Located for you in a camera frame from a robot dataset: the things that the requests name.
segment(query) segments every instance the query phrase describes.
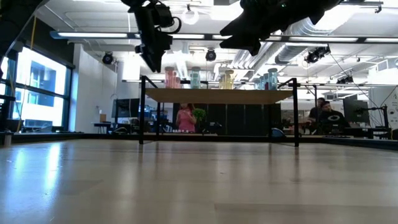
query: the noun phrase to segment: pink shirt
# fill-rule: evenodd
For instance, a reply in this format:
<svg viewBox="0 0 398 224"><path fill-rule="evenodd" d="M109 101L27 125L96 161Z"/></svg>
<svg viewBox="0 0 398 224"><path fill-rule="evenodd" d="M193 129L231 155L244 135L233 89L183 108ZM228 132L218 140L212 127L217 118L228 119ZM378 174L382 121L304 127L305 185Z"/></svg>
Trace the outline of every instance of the pink shirt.
<svg viewBox="0 0 398 224"><path fill-rule="evenodd" d="M191 118L186 112L193 116L192 111L190 111L189 109L180 110L178 112L180 116L180 126L178 128L179 130L195 132L195 125L191 122Z"/></svg>

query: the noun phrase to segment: wooden tabletop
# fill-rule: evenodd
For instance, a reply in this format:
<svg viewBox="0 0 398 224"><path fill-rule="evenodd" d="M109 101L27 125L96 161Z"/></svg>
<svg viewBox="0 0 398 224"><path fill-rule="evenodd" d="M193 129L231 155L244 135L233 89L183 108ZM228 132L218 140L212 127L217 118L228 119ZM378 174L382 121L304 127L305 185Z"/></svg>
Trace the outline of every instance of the wooden tabletop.
<svg viewBox="0 0 398 224"><path fill-rule="evenodd" d="M150 88L146 95L161 103L268 105L293 95L288 90L204 90Z"/></svg>

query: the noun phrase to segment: ceiling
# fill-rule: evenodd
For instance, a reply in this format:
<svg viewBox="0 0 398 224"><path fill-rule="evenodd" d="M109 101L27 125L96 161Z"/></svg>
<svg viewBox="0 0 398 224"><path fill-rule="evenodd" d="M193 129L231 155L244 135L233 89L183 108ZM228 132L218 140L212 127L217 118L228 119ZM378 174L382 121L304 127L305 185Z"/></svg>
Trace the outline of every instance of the ceiling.
<svg viewBox="0 0 398 224"><path fill-rule="evenodd" d="M137 32L135 17L128 14L128 7L121 2L114 0L94 1L73 1L73 0L50 0L38 11L38 17L48 25L59 31L80 31L80 32ZM186 9L186 2L191 8L199 13L199 20L194 25L183 24L180 33L182 34L217 34L228 24L233 17L240 14L239 2L230 6L214 6L212 1L164 1L170 6L174 16L182 17ZM374 7L361 7L349 19L340 24L331 35L388 35L398 36L398 6L397 8L385 5L379 14L374 13ZM118 60L124 60L128 52L125 49L133 50L135 45L140 44L140 40L79 40L85 46L85 50L100 59L105 51L113 51ZM189 70L199 66L202 70L213 72L216 64L230 64L237 62L238 56L242 52L232 49L220 49L219 42L205 40L175 40L172 51L167 52L162 60L162 65L175 66L176 60L182 60ZM178 52L188 46L188 54L183 57L176 57L173 52ZM206 62L205 54L208 48L216 49L217 60ZM332 55L339 62L342 69L357 68L354 75L366 77L369 67L376 62L383 60L383 57L393 57L398 55L398 45L365 45L365 44L331 44ZM292 60L289 66L277 66L280 72L285 75L280 81L291 77L300 77L301 81L326 82L332 75L341 73L341 68L337 66L331 56L321 59L318 63L307 65L303 58L308 50L304 50ZM272 65L264 65L273 60L272 52L265 51L264 55L255 58L256 65L248 67L254 73L262 74ZM241 62L253 60L246 54L241 58ZM141 73L150 75L152 72L142 62Z"/></svg>

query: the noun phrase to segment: green plant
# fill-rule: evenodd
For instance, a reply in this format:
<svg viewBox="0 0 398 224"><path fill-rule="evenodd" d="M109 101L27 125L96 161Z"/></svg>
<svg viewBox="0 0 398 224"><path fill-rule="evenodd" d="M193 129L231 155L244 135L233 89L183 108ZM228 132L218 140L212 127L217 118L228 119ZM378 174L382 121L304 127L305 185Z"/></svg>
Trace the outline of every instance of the green plant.
<svg viewBox="0 0 398 224"><path fill-rule="evenodd" d="M192 114L197 119L198 123L201 123L206 118L206 111L203 109L199 109L199 108L194 109L192 111Z"/></svg>

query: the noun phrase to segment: black t-shirt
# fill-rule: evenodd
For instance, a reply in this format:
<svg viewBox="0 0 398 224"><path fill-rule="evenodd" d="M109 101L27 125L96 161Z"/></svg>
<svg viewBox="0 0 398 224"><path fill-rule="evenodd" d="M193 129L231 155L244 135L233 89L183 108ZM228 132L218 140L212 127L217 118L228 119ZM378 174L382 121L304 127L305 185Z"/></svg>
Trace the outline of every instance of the black t-shirt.
<svg viewBox="0 0 398 224"><path fill-rule="evenodd" d="M321 114L321 109L320 108L312 108L310 111L310 115L308 117L316 119L317 117L319 117L319 115Z"/></svg>
<svg viewBox="0 0 398 224"><path fill-rule="evenodd" d="M319 116L321 124L339 124L342 127L349 128L350 125L339 111L332 110L331 112L322 111Z"/></svg>

